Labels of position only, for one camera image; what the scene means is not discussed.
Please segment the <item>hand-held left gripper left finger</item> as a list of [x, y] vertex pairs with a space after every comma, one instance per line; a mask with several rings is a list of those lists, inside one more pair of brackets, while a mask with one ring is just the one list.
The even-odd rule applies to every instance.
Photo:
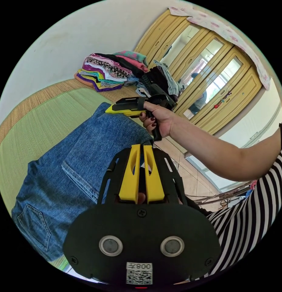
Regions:
[[121, 201], [138, 202], [140, 157], [141, 145], [132, 145], [119, 192]]

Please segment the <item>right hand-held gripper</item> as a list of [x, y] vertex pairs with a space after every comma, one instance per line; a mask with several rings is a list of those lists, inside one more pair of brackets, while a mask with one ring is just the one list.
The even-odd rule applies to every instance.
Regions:
[[[155, 90], [155, 94], [150, 97], [130, 97], [122, 98], [118, 100], [115, 104], [111, 105], [105, 113], [107, 114], [123, 114], [130, 118], [138, 118], [141, 112], [145, 112], [144, 102], [150, 102], [155, 105], [160, 105], [173, 112], [177, 103], [172, 99], [168, 94], [163, 90], [159, 89], [156, 84], [151, 86]], [[159, 131], [159, 128], [153, 130], [154, 141], [161, 141], [162, 137]]]

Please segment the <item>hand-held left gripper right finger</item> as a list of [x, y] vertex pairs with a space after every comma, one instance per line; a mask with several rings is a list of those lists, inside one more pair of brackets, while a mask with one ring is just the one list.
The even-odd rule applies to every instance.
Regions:
[[143, 146], [148, 204], [163, 201], [165, 197], [153, 150], [149, 145]]

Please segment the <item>person's right hand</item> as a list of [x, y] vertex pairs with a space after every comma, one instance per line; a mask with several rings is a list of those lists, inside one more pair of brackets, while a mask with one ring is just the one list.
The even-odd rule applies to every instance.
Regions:
[[153, 130], [158, 127], [162, 138], [171, 137], [179, 117], [174, 112], [150, 102], [144, 102], [144, 108], [146, 112], [141, 112], [139, 119], [148, 133], [153, 134]]

